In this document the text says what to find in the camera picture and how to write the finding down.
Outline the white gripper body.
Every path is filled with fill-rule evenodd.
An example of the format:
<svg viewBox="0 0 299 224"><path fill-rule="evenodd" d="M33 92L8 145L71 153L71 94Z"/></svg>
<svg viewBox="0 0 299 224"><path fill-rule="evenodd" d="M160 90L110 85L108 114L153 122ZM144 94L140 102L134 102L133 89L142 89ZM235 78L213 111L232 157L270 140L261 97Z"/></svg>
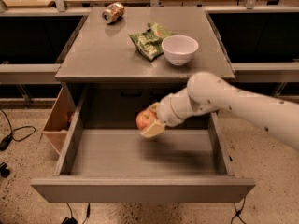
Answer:
<svg viewBox="0 0 299 224"><path fill-rule="evenodd" d="M168 127L176 127L182 123L182 119L180 119L172 108L173 94L165 96L158 104L157 108L157 118L158 120L165 126Z"/></svg>

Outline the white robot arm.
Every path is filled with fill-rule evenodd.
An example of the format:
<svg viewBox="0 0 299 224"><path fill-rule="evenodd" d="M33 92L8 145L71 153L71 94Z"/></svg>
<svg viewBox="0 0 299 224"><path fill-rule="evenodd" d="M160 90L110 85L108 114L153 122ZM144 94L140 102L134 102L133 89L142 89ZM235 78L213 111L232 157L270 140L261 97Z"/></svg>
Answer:
<svg viewBox="0 0 299 224"><path fill-rule="evenodd" d="M193 74L181 91L170 93L136 117L140 134L157 136L186 119L225 109L299 150L299 104L240 90L208 72Z"/></svg>

